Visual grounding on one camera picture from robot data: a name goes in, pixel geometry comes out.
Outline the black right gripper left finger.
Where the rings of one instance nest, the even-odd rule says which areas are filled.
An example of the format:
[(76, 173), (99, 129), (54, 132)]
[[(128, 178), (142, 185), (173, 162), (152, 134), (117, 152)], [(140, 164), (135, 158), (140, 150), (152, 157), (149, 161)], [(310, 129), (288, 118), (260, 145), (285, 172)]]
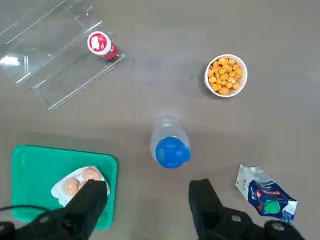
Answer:
[(0, 223), (2, 240), (88, 240), (107, 204), (107, 183), (88, 180), (63, 208), (49, 210), (42, 206), (20, 204), (5, 206), (12, 209), (39, 210), (32, 222), (16, 228), (13, 222)]

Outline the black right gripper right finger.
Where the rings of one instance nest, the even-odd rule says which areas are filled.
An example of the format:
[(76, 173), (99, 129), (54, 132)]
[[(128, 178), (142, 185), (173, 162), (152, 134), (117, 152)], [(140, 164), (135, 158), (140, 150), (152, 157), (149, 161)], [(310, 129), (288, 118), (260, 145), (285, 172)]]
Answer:
[(299, 231), (280, 220), (264, 226), (243, 211), (225, 207), (208, 179), (189, 183), (188, 202), (199, 240), (303, 240)]

